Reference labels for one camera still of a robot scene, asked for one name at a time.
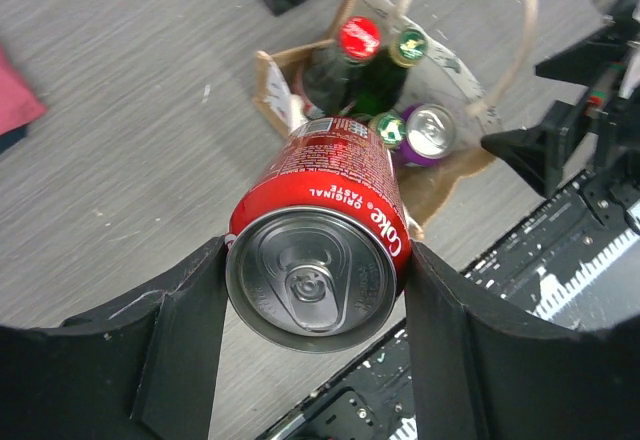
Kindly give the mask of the dark cola bottle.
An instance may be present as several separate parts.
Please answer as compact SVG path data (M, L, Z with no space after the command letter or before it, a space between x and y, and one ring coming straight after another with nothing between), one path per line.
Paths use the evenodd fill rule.
M337 39L313 51L299 69L295 92L309 119L344 116L354 106L362 72L380 48L380 33L368 17L352 16L340 27Z

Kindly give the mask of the brown canvas bag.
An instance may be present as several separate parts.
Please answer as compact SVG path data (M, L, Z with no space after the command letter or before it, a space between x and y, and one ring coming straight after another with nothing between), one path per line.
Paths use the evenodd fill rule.
M337 37L341 24L351 15L372 18L389 35L401 25L411 24L407 12L412 0L343 0L325 37L315 43L270 55L255 54L256 108L282 136L303 124L301 104L290 91L295 73L317 48ZM434 167L402 167L397 173L401 197L409 217L412 238L424 237L423 227L444 205L456 183L478 174L494 160L480 147L483 136L502 130L496 105L513 84L532 49L538 19L538 0L522 0L523 29L513 63L490 90L485 90L464 62L447 46L429 41L426 59L408 79L398 103L405 108L422 102L445 107L454 117L461 147Z

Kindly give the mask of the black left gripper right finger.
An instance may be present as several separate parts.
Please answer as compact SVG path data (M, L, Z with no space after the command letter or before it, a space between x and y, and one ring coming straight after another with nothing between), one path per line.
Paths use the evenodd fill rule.
M426 245L405 289L422 439L635 439L639 321L577 332L479 287Z

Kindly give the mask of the purple soda can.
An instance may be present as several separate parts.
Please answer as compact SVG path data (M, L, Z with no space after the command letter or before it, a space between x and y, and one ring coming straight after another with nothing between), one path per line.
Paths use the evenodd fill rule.
M456 146L457 128L453 117L440 105L411 105L402 112L401 119L405 136L392 154L397 166L435 166Z

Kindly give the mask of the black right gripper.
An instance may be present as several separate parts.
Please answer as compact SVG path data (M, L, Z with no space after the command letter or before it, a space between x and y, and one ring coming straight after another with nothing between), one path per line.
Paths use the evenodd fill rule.
M574 104L554 102L538 125L485 135L481 146L538 195L554 195L588 133L598 137L597 170L609 166L616 150L639 149L639 0L607 6L601 27L539 62L535 74L585 90Z

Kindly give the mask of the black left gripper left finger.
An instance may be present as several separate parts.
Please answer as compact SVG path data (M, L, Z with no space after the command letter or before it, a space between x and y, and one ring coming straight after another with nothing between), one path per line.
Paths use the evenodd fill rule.
M5 439L205 439L227 294L213 238L56 328L1 330Z

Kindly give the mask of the red soda can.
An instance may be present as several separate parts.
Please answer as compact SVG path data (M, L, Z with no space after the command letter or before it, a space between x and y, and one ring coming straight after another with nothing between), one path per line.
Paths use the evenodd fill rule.
M239 201L225 241L229 299L256 333L310 353L368 340L411 254L389 151L349 118L299 127Z

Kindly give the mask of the green glass bottle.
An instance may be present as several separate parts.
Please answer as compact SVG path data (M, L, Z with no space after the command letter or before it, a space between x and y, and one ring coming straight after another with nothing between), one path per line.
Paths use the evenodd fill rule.
M402 95L410 69L428 50L426 35L406 27L365 67L358 96L349 114L376 116L391 110Z
M374 116L368 127L382 140L384 146L396 150L406 137L405 123L396 113L391 111Z

